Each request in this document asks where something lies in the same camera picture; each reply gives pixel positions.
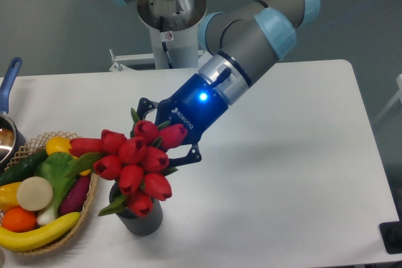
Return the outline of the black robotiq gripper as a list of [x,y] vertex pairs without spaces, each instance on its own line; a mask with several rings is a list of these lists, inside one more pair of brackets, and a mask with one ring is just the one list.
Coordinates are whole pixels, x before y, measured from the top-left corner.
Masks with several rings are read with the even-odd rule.
[[156,112],[155,122],[170,121],[182,124],[187,130],[182,144],[191,144],[184,157],[169,159],[169,167],[199,163],[202,155],[198,143],[202,134],[229,108],[227,102],[215,90],[228,75],[219,76],[212,84],[199,74],[193,75],[171,97],[160,103],[141,97],[136,109],[140,120]]

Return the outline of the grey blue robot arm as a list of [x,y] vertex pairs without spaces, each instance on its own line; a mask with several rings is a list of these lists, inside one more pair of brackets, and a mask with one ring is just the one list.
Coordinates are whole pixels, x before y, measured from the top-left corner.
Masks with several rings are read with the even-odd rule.
[[142,98],[138,115],[183,125],[190,146],[170,166],[200,161],[202,134],[294,47],[296,30],[314,21],[320,0],[253,0],[231,13],[207,14],[206,0],[114,0],[136,2],[148,27],[157,69],[196,67],[198,72],[170,98]]

